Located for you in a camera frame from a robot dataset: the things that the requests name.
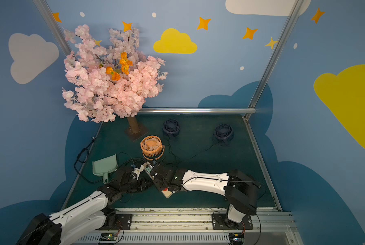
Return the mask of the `beige red power strip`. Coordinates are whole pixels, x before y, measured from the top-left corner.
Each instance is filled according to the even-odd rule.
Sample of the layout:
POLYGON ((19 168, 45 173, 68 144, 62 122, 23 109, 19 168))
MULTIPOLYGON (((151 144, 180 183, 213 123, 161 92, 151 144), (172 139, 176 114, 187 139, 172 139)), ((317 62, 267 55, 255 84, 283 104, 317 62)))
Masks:
POLYGON ((162 181, 160 181, 159 179, 157 179, 155 176, 153 176, 152 174, 147 174, 150 179, 153 181, 154 186, 156 187, 157 190, 159 190, 164 196, 165 198, 170 198, 173 195, 173 192, 169 191, 169 189, 163 184, 162 181))

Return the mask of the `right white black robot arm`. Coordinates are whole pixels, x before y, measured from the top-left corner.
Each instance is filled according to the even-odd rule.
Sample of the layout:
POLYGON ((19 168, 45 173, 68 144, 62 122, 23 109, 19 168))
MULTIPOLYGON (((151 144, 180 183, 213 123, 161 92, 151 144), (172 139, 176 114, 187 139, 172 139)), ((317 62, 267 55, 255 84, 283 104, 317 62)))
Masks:
POLYGON ((178 192, 201 191, 226 198, 229 205, 226 221, 239 224, 249 215, 257 214, 259 190, 262 184, 240 170, 206 174, 188 169, 171 170, 159 163, 147 162, 144 171, 166 198, 178 192))

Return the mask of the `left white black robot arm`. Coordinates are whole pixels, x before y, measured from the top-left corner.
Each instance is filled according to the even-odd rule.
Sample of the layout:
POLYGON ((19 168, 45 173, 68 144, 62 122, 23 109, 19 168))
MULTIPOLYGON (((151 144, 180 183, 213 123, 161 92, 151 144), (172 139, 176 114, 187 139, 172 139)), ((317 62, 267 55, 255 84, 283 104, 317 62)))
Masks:
POLYGON ((78 203, 51 215, 35 216, 18 245, 71 245, 84 235, 103 227, 113 215, 112 204, 124 194, 140 193, 153 181, 134 175, 130 167, 116 171, 116 178, 78 203))

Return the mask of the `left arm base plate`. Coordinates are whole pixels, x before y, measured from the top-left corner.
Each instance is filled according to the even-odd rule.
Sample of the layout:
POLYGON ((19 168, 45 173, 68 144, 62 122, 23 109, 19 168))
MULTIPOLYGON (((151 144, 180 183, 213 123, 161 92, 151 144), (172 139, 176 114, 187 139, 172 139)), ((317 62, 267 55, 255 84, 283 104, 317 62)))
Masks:
POLYGON ((132 214, 117 213, 106 218, 104 225, 99 230, 130 230, 132 214))

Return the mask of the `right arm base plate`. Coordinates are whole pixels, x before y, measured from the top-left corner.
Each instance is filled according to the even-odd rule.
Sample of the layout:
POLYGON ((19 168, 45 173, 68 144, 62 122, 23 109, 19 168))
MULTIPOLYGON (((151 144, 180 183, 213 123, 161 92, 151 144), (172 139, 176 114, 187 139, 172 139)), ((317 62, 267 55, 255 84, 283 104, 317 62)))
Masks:
POLYGON ((242 222, 236 223, 226 217, 226 213, 215 211, 211 214, 213 230, 253 230, 253 221, 250 216, 242 222))

